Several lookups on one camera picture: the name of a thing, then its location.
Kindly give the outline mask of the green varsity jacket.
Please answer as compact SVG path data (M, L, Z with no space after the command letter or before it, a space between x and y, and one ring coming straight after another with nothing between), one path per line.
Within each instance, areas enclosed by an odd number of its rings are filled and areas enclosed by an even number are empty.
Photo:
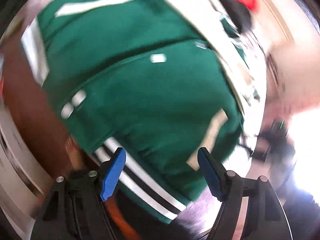
M127 152L121 191L168 224L206 187L261 97L220 0L53 0L21 42L35 81L86 153Z

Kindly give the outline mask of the black leather jacket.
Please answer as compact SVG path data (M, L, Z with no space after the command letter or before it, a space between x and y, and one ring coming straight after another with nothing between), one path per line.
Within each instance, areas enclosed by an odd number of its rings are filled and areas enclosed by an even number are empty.
M220 0L240 34L252 30L252 18L249 9L237 0Z

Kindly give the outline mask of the floral plush blanket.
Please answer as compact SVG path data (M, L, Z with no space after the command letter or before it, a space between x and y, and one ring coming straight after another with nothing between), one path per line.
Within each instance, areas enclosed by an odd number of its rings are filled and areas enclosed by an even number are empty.
M191 239L206 239L217 219L222 203L206 187L197 200L190 202L172 222Z

